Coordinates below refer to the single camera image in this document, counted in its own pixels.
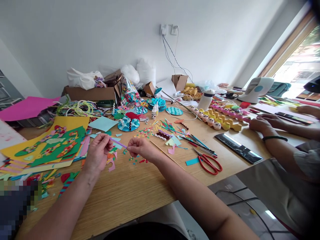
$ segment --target wooden stick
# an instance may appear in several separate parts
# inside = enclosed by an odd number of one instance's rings
[[[181,167],[179,163],[177,163],[175,160],[173,160],[168,154],[166,154],[166,153],[165,153],[160,147],[158,147],[154,142],[152,142],[151,140],[150,140],[150,142],[151,142],[153,145],[155,145],[161,152],[163,152],[164,155],[166,155],[168,158],[170,158],[172,161],[174,161],[179,167]]]

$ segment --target window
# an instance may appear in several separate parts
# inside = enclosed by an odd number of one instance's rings
[[[303,86],[320,75],[320,26],[309,12],[259,75],[291,84],[283,97],[320,99]]]

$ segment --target black bag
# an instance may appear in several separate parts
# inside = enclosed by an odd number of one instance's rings
[[[267,95],[272,97],[282,97],[282,94],[289,91],[290,87],[290,83],[274,82],[270,90],[267,92]]]

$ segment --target electrical outlet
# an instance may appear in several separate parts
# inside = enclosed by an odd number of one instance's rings
[[[178,35],[178,25],[172,25],[171,35]]]
[[[160,25],[160,35],[167,35],[167,29],[168,29],[168,25],[167,24],[161,24]]]

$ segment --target sleeve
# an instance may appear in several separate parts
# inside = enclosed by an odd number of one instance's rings
[[[293,157],[307,177],[320,180],[320,148],[308,152],[297,151]]]

